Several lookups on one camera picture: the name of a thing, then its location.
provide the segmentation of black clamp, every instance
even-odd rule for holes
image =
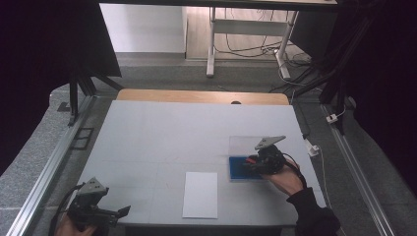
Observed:
[[[276,174],[284,167],[284,165],[286,165],[296,173],[298,178],[300,178],[304,189],[306,189],[307,182],[303,174],[301,174],[298,164],[294,159],[293,161],[296,166],[288,162],[285,155],[289,156],[291,159],[292,157],[286,153],[282,153],[278,147],[274,145],[285,138],[285,136],[263,138],[255,147],[255,149],[258,150],[258,154],[248,156],[243,165],[251,171],[261,175]]]

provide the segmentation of black curtain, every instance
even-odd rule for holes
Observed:
[[[0,173],[72,73],[121,76],[99,5],[90,0],[0,4]]]
[[[417,195],[417,15],[405,0],[387,0],[347,66],[355,118]]]

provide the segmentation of gray floor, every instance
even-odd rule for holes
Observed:
[[[206,78],[204,62],[176,59],[130,58],[119,55],[123,79],[115,81],[127,88],[138,89],[191,89],[268,92],[281,86],[277,78],[276,63],[216,63],[213,79]],[[299,74],[299,69],[292,69]],[[102,121],[116,92],[107,85],[95,81],[98,96],[94,98],[89,118],[82,128],[93,128],[91,141],[84,150],[70,149],[58,171],[41,208],[38,210],[27,235],[45,235],[49,221],[65,192],[73,187],[83,171]],[[321,147],[323,158],[312,158],[323,191],[326,186],[333,210],[339,217],[345,235],[380,235],[362,196],[350,174],[340,149],[326,122],[313,90],[294,99],[292,104],[300,126],[313,145]],[[31,187],[63,130],[68,124],[69,113],[57,112],[61,102],[68,102],[68,87],[58,88],[51,94],[50,107],[33,136],[27,142],[14,163],[0,177],[0,235],[6,235],[18,214]],[[408,191],[395,169],[373,140],[358,126],[349,108],[345,113],[346,138],[357,155],[372,188],[379,198],[396,235],[415,235],[417,232],[417,201]],[[72,147],[82,147],[84,140],[73,141]],[[124,235],[119,226],[111,235]],[[283,235],[293,235],[292,229],[284,229]]]

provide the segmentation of metal frame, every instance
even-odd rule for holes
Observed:
[[[98,78],[105,84],[109,85],[110,87],[120,91],[123,87],[116,82],[112,81],[110,78],[106,76],[101,76],[99,73],[94,72],[93,70],[88,70],[88,73],[93,75],[94,77]],[[96,94],[97,89],[95,88],[94,83],[90,76],[86,73],[81,72],[79,75],[75,72],[70,77],[70,109],[71,109],[71,117],[69,126],[73,126],[78,118],[79,108],[78,108],[78,86],[80,86],[81,90],[83,91],[84,95],[86,96],[93,96]]]
[[[218,8],[245,8],[245,9],[269,9],[285,11],[315,11],[338,12],[346,8],[355,9],[356,5],[323,3],[291,2],[291,1],[236,1],[236,0],[99,0],[99,3],[156,5],[156,6],[190,6],[190,7],[218,7]]]
[[[256,22],[240,20],[224,20],[215,18],[215,7],[210,10],[210,39],[208,46],[208,66],[206,75],[214,76],[214,35],[216,33],[282,36],[279,50],[275,51],[275,58],[284,80],[290,79],[288,69],[283,58],[285,48],[292,33],[298,11],[294,12],[289,22]]]
[[[326,110],[324,105],[322,105],[322,110],[326,116],[329,116],[329,112]],[[387,215],[381,207],[380,201],[377,199],[373,190],[371,189],[371,186],[369,185],[368,180],[365,177],[365,174],[358,160],[356,159],[355,154],[350,148],[349,142],[343,135],[340,134],[339,130],[335,126],[331,124],[329,125],[331,132],[333,133],[334,138],[343,154],[346,164],[349,167],[350,173],[356,182],[356,186],[358,187],[359,192],[361,193],[362,198],[367,205],[378,230],[380,231],[380,234],[384,236],[394,236],[395,233],[390,226]]]
[[[15,221],[10,227],[7,236],[23,235],[28,229],[32,217],[35,214],[43,198],[43,195],[45,194],[50,183],[52,182],[56,174],[56,170],[58,169],[59,165],[64,159],[64,156],[68,148],[70,147],[73,138],[77,134],[77,131],[80,128],[81,124],[87,118],[87,114],[90,110],[91,101],[92,97],[86,96],[80,107],[80,115],[77,121],[74,123],[73,126],[68,127],[68,129],[63,134],[61,140],[59,141],[58,145],[56,146],[55,150],[52,152],[51,156],[46,162],[45,167],[40,173],[39,178],[37,179],[36,183],[31,189],[28,198],[26,199],[24,205],[19,211],[18,216],[15,218]]]

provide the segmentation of white plug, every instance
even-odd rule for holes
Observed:
[[[315,156],[319,154],[319,147],[312,146],[312,144],[310,144],[310,142],[307,139],[305,139],[304,142],[306,143],[306,148],[310,156]]]
[[[337,116],[335,114],[331,114],[326,117],[326,119],[328,120],[328,123],[331,124],[337,121]]]

